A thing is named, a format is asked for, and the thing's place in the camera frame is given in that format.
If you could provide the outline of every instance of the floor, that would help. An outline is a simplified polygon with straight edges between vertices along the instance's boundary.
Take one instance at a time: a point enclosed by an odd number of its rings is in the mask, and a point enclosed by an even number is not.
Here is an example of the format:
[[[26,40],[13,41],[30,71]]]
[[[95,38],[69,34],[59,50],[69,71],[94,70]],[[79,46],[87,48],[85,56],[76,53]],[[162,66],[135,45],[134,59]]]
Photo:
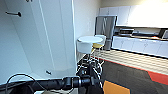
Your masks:
[[[101,54],[105,59],[101,79],[130,89],[131,94],[168,94],[168,85],[152,81],[146,71],[168,74],[167,59],[117,50]]]
[[[168,94],[168,86],[151,80],[147,71],[105,61],[102,79],[130,89],[131,94]]]
[[[119,50],[101,51],[100,58],[168,75],[168,59]]]

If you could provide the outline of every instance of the kitchen cabinet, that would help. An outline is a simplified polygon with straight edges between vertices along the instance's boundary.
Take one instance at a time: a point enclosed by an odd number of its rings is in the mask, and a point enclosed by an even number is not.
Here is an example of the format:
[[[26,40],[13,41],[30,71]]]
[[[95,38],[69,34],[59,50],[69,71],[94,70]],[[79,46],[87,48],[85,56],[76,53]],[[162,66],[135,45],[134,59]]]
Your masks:
[[[99,16],[117,15],[116,26],[168,28],[168,2],[100,8]]]
[[[109,15],[109,8],[100,8],[99,10],[99,16],[108,16]]]
[[[123,38],[121,50],[131,51],[134,44],[134,38]]]
[[[147,39],[137,39],[135,38],[134,44],[132,46],[132,52],[143,53],[144,48],[147,46]]]
[[[167,9],[168,2],[158,5],[157,10],[155,10],[155,14],[153,15],[155,17],[155,22],[153,23],[155,26],[159,28],[168,28],[168,12],[166,12]]]
[[[123,38],[124,37],[113,36],[112,48],[113,49],[121,49],[121,46],[123,44]]]
[[[99,16],[117,16],[118,7],[100,8]]]
[[[113,49],[131,51],[134,38],[114,36],[112,42]]]
[[[156,55],[168,58],[168,41],[161,41],[160,48]]]
[[[118,8],[116,26],[127,26],[130,6],[121,6]]]
[[[119,7],[109,7],[109,15],[108,16],[117,16]]]
[[[168,58],[168,41],[113,36],[111,48]]]
[[[147,40],[143,53],[149,55],[156,55],[157,51],[159,50],[160,44],[161,41],[159,40]]]

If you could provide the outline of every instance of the orange rug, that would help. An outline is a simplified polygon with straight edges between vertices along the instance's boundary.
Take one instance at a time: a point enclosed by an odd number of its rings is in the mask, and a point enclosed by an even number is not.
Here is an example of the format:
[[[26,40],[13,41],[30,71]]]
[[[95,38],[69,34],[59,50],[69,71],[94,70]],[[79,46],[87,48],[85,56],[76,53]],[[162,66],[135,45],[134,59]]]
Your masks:
[[[130,94],[130,90],[119,86],[117,84],[111,83],[109,81],[104,82],[103,86],[104,94]]]

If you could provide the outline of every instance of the bar stool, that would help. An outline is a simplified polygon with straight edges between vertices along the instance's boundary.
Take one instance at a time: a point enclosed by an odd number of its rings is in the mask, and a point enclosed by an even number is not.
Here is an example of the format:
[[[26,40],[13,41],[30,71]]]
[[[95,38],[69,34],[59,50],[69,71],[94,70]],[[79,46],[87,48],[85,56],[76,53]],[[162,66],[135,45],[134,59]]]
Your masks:
[[[83,59],[82,58],[82,63],[80,65],[78,65],[78,70],[77,70],[77,73],[79,72],[79,70],[81,68],[87,68],[83,65],[85,65],[83,63],[83,60],[85,60],[86,62],[88,62],[89,64],[91,63],[91,60],[90,60],[90,55],[94,52],[95,49],[93,49],[93,43],[86,43],[86,42],[81,42],[81,41],[78,41],[77,40],[77,51],[82,53],[82,54],[87,54],[88,55],[88,59]]]
[[[100,49],[102,48],[102,50],[103,50],[103,46],[104,46],[104,44],[105,44],[105,41],[106,41],[106,36],[104,36],[104,35],[95,35],[95,37],[100,37],[100,38],[102,38],[103,40],[101,41],[101,42],[98,42],[98,43],[93,43],[93,48],[98,48],[99,49],[99,53],[98,53],[98,59],[97,59],[97,68],[100,68],[100,75],[101,75],[101,73],[102,73],[102,67],[101,67],[101,65],[104,63],[104,59],[103,59],[103,62],[102,63],[100,63],[99,62],[99,55],[101,54],[100,53]]]

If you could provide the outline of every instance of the black cable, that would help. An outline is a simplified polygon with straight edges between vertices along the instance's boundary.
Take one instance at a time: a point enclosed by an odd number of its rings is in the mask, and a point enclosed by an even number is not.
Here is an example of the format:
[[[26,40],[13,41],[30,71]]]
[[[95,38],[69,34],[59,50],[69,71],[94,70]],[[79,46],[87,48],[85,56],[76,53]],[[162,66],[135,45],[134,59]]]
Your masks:
[[[43,86],[41,86],[40,83],[38,83],[33,77],[31,77],[31,76],[29,76],[29,75],[27,75],[27,74],[15,74],[15,75],[11,76],[11,77],[8,79],[8,81],[6,82],[5,94],[7,94],[7,91],[8,91],[9,81],[10,81],[13,77],[18,76],[18,75],[24,75],[24,76],[27,76],[27,77],[31,78],[31,79],[32,79],[33,81],[35,81],[42,89],[46,90],[46,89],[45,89]]]
[[[22,83],[14,84],[14,85],[9,86],[8,88],[12,88],[12,87],[15,87],[15,86],[19,86],[19,85],[25,84],[25,83],[27,83],[27,82],[22,82]]]

